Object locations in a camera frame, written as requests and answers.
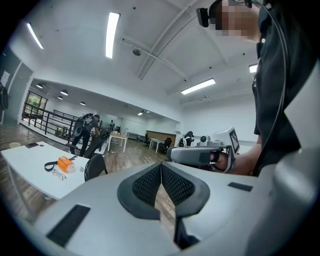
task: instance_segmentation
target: black mesh panel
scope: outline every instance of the black mesh panel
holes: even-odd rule
[[[195,192],[195,185],[162,165],[162,185],[175,206]]]
[[[160,165],[158,165],[135,180],[132,184],[132,191],[138,199],[154,207],[160,184],[161,172]]]

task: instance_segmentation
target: window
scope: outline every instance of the window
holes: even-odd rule
[[[42,97],[32,91],[29,91],[28,96],[26,97],[26,100],[25,100],[26,103],[33,105],[35,107],[38,107],[40,109],[46,108],[47,101],[48,101],[48,99],[46,99],[46,98],[44,98],[44,97]],[[31,106],[29,106],[29,105],[25,106],[26,113],[30,114],[31,109],[32,109]],[[38,110],[35,108],[32,109],[32,115],[43,115],[43,114],[44,114],[44,112],[42,110]]]

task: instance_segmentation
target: ceiling light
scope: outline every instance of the ceiling light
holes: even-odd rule
[[[119,18],[120,18],[119,13],[114,13],[114,12],[109,13],[109,19],[108,19],[108,25],[106,28],[106,37],[105,37],[105,56],[110,59],[112,59],[115,34],[116,34]]]
[[[68,96],[68,91],[63,89],[62,91],[60,91],[61,94]]]
[[[32,26],[30,25],[30,23],[28,23],[26,25],[31,33],[31,35],[33,36],[34,40],[36,41],[36,43],[38,44],[38,46],[41,48],[41,49],[44,49],[44,47],[42,46],[42,44],[40,43],[39,39],[37,38]]]
[[[186,94],[192,93],[192,92],[194,92],[196,90],[202,89],[204,87],[214,85],[215,83],[216,83],[216,81],[213,78],[211,78],[211,79],[209,79],[207,81],[201,82],[201,83],[199,83],[199,84],[197,84],[195,86],[192,86],[192,87],[190,87],[188,89],[185,89],[181,93],[183,95],[186,95]]]
[[[255,72],[257,72],[257,67],[258,67],[258,64],[250,65],[250,66],[249,66],[250,73],[255,73]]]

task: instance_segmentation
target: wooden floor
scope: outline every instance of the wooden floor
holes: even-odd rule
[[[32,143],[44,141],[60,150],[68,151],[69,148],[46,139],[41,135],[27,129],[22,125],[0,125],[0,151],[10,149],[10,143],[17,142],[22,146]],[[117,144],[111,143],[110,151],[105,152],[104,161],[108,173],[120,172],[126,168],[135,167],[152,162],[160,162],[166,159],[166,156],[161,153],[156,153],[154,149],[143,147],[142,142],[129,139],[126,144],[125,153],[122,153],[123,148]],[[18,185],[23,191],[30,208],[39,216],[43,210],[55,202],[54,199],[46,200],[43,193],[29,185],[19,176]],[[8,209],[13,215],[25,219],[32,223],[31,217],[26,211],[23,203],[16,194],[6,161],[0,155],[0,192],[1,198],[7,204]],[[173,238],[175,227],[175,206],[170,200],[165,189],[161,185],[155,200],[155,207],[161,211],[161,226],[164,231]]]

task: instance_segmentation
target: eyeglasses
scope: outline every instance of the eyeglasses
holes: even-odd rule
[[[58,170],[56,170],[56,169],[53,169],[52,174],[53,174],[54,176],[58,176],[59,180],[62,180],[62,181],[63,181],[63,180],[66,180],[66,179],[67,179],[67,177],[66,177],[64,174],[58,172]]]

